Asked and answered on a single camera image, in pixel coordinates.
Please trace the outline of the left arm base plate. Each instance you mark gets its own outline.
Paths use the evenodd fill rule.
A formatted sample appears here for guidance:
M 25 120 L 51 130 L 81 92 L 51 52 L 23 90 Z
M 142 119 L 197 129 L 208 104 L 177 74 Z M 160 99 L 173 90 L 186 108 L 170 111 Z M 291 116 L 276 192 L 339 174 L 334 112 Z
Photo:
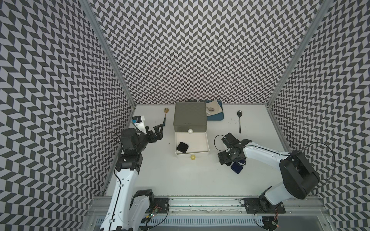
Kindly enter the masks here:
M 167 197 L 155 197 L 154 202 L 150 203 L 149 208 L 145 214 L 154 212 L 154 214 L 167 214 L 169 210 L 169 198 Z

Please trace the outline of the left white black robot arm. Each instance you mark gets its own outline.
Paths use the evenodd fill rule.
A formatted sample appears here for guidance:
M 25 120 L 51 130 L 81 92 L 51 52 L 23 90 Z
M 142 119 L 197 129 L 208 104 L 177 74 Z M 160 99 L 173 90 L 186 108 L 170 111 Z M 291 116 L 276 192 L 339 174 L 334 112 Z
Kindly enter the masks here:
M 151 189 L 135 191 L 143 161 L 142 152 L 149 143 L 163 138 L 163 125 L 144 127 L 145 131 L 128 128 L 121 132 L 121 153 L 114 171 L 115 188 L 101 231 L 137 231 L 147 210 L 154 205 Z

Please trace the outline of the grey three-drawer storage box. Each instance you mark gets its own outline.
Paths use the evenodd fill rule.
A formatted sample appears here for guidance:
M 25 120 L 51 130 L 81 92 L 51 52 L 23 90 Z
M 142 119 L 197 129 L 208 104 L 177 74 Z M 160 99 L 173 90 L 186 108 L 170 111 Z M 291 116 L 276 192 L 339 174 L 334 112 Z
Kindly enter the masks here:
M 175 132 L 175 155 L 178 158 L 196 159 L 209 154 L 205 102 L 177 102 L 175 104 L 173 127 Z M 185 154 L 176 150 L 180 142 L 189 145 Z

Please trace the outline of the black brooch box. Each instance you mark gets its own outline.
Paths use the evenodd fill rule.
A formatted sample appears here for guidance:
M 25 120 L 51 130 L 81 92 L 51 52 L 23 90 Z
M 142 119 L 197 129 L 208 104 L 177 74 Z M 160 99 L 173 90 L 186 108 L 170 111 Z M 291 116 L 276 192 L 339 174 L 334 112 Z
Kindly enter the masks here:
M 184 143 L 184 142 L 180 142 L 178 145 L 177 145 L 177 148 L 176 150 L 181 153 L 181 154 L 185 154 L 187 152 L 187 150 L 189 149 L 189 145 Z

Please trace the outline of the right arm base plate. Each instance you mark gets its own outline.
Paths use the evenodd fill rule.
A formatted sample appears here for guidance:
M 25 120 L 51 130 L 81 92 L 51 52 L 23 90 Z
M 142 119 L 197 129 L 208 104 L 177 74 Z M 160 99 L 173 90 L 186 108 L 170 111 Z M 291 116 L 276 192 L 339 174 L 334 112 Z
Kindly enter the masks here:
M 285 214 L 285 206 L 282 202 L 277 205 L 272 205 L 267 200 L 257 197 L 248 197 L 243 199 L 247 214 L 263 213 L 263 214 Z

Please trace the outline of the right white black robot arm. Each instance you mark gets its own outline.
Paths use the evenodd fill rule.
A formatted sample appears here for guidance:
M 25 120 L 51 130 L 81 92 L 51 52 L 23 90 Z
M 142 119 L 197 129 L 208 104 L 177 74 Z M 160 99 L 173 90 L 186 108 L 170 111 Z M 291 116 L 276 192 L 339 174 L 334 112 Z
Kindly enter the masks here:
M 252 140 L 238 140 L 232 133 L 221 136 L 225 150 L 219 151 L 221 165 L 227 165 L 241 171 L 241 164 L 254 159 L 279 170 L 282 182 L 264 190 L 257 199 L 260 211 L 274 211 L 285 200 L 305 199 L 320 182 L 319 174 L 314 170 L 302 151 L 283 152 L 263 147 Z

